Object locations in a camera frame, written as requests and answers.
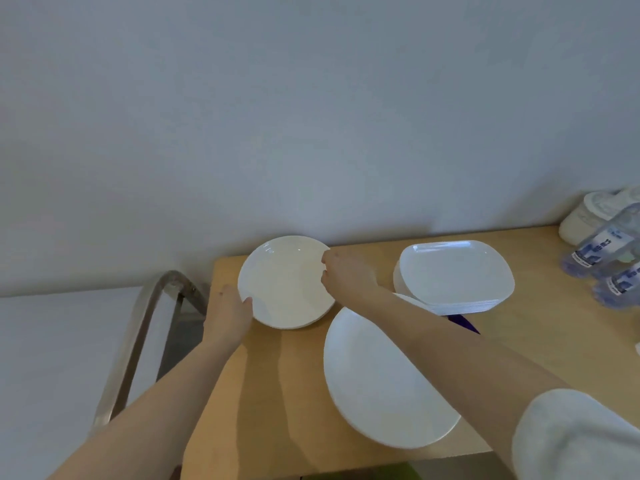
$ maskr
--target hand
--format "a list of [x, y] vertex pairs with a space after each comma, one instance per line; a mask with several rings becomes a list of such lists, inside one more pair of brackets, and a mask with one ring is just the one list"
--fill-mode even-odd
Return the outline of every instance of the hand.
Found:
[[230, 352], [238, 348], [249, 331], [253, 318], [251, 298], [244, 301], [235, 286], [225, 285], [209, 306], [213, 310], [204, 322], [203, 343], [228, 347]]
[[362, 314], [363, 308], [384, 289], [378, 286], [376, 273], [362, 257], [348, 251], [328, 250], [322, 256], [326, 271], [322, 284], [343, 306]]

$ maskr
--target wooden table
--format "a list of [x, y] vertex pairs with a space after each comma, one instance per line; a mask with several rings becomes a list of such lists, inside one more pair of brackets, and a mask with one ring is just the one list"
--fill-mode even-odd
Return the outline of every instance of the wooden table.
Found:
[[[456, 239], [494, 247], [516, 281], [507, 301], [468, 315], [469, 321], [488, 339], [538, 362], [640, 426], [638, 308], [607, 310], [590, 297], [589, 281], [565, 275], [557, 263], [569, 247], [558, 238], [557, 227], [344, 247], [358, 250], [376, 266], [378, 282], [393, 289], [393, 268], [405, 247]], [[237, 282], [245, 258], [216, 261], [212, 293]], [[254, 322], [189, 441], [183, 479], [270, 479], [489, 450], [464, 420], [441, 441], [411, 451], [382, 446], [352, 429], [324, 382], [324, 338], [338, 309], [300, 330]]]

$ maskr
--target bottle label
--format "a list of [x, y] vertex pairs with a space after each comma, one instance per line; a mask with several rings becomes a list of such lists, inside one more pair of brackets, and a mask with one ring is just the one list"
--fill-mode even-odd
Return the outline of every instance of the bottle label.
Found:
[[571, 256], [576, 263], [591, 267], [633, 240], [633, 236], [620, 231], [615, 226], [609, 226], [601, 233], [593, 236], [587, 244], [576, 250]]
[[627, 268], [622, 273], [614, 274], [612, 277], [607, 278], [606, 282], [611, 292], [616, 296], [635, 288], [640, 285], [640, 262]]

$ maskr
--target metal handrail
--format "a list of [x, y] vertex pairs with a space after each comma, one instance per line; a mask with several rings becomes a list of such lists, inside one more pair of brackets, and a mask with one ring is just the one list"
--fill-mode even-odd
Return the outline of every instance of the metal handrail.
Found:
[[207, 298], [179, 271], [167, 271], [160, 274], [142, 287], [133, 306], [131, 320], [129, 320], [124, 339], [118, 349], [116, 361], [111, 368], [98, 402], [89, 436], [95, 434], [115, 418], [127, 405], [129, 389], [138, 366], [142, 346], [147, 338], [151, 317], [167, 286], [176, 287], [178, 293], [183, 295], [199, 313], [207, 314]]

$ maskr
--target white sleeve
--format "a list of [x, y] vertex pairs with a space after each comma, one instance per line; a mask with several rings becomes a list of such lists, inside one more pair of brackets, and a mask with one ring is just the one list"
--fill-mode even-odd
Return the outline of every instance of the white sleeve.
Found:
[[535, 398], [511, 449], [520, 480], [640, 478], [640, 430], [576, 390]]

